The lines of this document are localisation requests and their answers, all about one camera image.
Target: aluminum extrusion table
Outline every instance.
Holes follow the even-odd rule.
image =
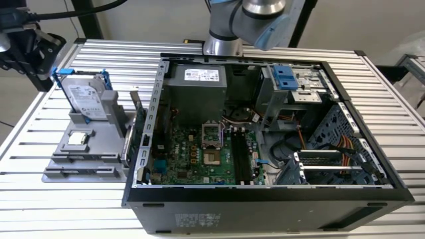
[[[135,110],[130,91],[150,104],[160,53],[201,54],[200,44],[88,40],[60,67],[111,73],[119,103]],[[365,56],[355,51],[245,46],[247,57],[328,61],[416,203],[352,232],[315,234],[168,235],[196,238],[425,238],[425,122]],[[62,90],[39,93],[0,147],[0,238],[142,238],[142,224],[122,209],[124,183],[43,183],[42,175],[68,126]]]

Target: ram slot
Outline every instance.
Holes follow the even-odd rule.
[[[231,140],[232,140],[232,156],[233,156],[236,184],[249,185],[252,178],[251,178],[248,146],[247,146],[244,132],[241,131],[232,132]]]

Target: power supply label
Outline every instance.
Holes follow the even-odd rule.
[[[217,227],[221,213],[177,213],[177,227]]]
[[[78,104],[82,114],[92,120],[107,119],[96,90],[91,86],[70,85],[71,96]]]
[[[220,81],[219,70],[187,69],[185,81]]]

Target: green circuit board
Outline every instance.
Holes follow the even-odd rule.
[[[175,128],[171,139],[167,173],[163,173],[160,179],[159,174],[155,174],[160,184],[236,184],[231,137],[224,133],[220,150],[203,149],[201,130],[201,128]],[[253,132],[248,133],[245,138],[247,143],[256,143]],[[249,164],[253,164],[252,153],[249,153]],[[252,181],[255,185],[264,185],[263,166],[259,167],[259,176],[253,177]]]

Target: blue drive bracket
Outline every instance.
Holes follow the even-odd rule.
[[[297,90],[299,82],[289,66],[273,66],[273,76],[281,90]]]

